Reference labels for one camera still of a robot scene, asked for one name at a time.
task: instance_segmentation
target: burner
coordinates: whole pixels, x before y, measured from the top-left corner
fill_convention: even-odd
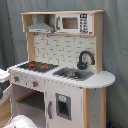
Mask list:
[[[50,71],[51,69],[54,69],[56,67],[58,67],[58,65],[35,62],[35,61],[18,66],[18,68],[28,69],[28,70],[42,72],[42,73]]]

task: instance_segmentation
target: range hood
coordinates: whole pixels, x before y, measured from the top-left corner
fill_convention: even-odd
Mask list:
[[[37,15],[37,22],[27,27],[26,32],[54,33],[54,28],[45,23],[45,15]]]

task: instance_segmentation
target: control knob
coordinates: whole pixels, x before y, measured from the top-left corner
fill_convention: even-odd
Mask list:
[[[33,87],[37,87],[38,86],[38,82],[37,81],[33,81]]]
[[[18,76],[15,76],[14,77],[14,80],[15,80],[15,82],[18,82],[19,81],[19,77]]]

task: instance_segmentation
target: gray curtain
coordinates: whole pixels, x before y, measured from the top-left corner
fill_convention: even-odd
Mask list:
[[[107,88],[107,120],[116,128],[128,128],[128,0],[7,0],[11,22],[13,46],[16,63],[27,60],[26,37],[22,32],[22,12],[29,11],[84,11],[105,10],[104,12],[104,38],[103,62],[104,70],[116,76],[113,86]],[[11,34],[9,19],[3,15],[0,33],[1,42],[0,59],[5,59],[3,65],[13,64],[14,56],[11,54]]]
[[[6,0],[0,0],[0,68],[15,64],[13,39]]]

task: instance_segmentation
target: oven window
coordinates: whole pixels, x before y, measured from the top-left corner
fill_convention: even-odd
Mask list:
[[[72,18],[62,18],[63,29],[78,29],[78,19],[76,17]]]

